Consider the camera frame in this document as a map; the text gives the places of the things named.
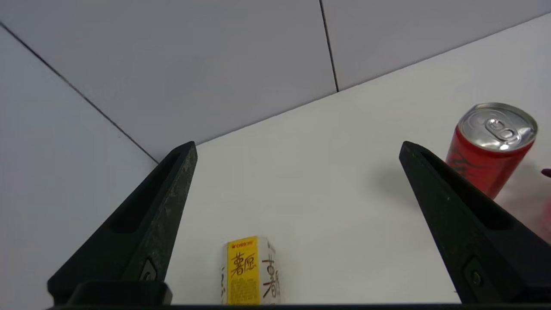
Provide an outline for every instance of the aluminum can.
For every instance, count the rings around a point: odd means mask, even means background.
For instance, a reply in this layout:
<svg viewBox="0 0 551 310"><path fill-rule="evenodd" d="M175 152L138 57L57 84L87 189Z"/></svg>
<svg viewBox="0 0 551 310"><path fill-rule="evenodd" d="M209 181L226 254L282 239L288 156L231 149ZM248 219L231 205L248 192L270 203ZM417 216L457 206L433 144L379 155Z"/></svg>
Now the aluminum can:
<svg viewBox="0 0 551 310"><path fill-rule="evenodd" d="M534 144L533 117L504 103L477 104L455 127L446 163L495 198Z"/></svg>

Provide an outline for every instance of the chinese characters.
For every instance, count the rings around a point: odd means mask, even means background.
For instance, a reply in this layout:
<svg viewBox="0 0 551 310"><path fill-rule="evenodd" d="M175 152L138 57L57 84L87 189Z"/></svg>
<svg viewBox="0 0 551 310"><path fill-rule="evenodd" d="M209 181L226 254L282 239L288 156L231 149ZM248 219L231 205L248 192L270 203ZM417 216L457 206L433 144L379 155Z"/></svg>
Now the chinese characters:
<svg viewBox="0 0 551 310"><path fill-rule="evenodd" d="M252 253L251 255L247 256L247 258L243 258L243 253L241 252L235 254L235 257L232 258L235 268L232 269L231 276L233 277L236 274L240 276L243 274L243 272L253 270L256 267L255 254L256 253Z"/></svg>
<svg viewBox="0 0 551 310"><path fill-rule="evenodd" d="M279 296L279 270L276 270L273 266L274 261L272 259L272 255L268 254L268 259L263 260L262 262L268 263L266 271L268 271L268 275L270 275L270 282L263 284L263 286L268 286L268 289L262 298L266 298L266 295L268 295L269 292L272 292L272 297Z"/></svg>

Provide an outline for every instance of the white table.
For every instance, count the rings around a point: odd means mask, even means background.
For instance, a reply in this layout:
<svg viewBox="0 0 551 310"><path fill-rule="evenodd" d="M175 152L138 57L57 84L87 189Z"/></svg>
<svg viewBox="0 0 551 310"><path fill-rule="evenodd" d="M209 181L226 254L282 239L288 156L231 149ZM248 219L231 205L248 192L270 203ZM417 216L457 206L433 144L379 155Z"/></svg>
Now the white table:
<svg viewBox="0 0 551 310"><path fill-rule="evenodd" d="M278 251L285 303L459 302L398 152L409 140L444 157L475 103L526 110L541 134L498 202L545 235L549 33L551 14L198 146L173 303L218 303L222 244L257 234Z"/></svg>

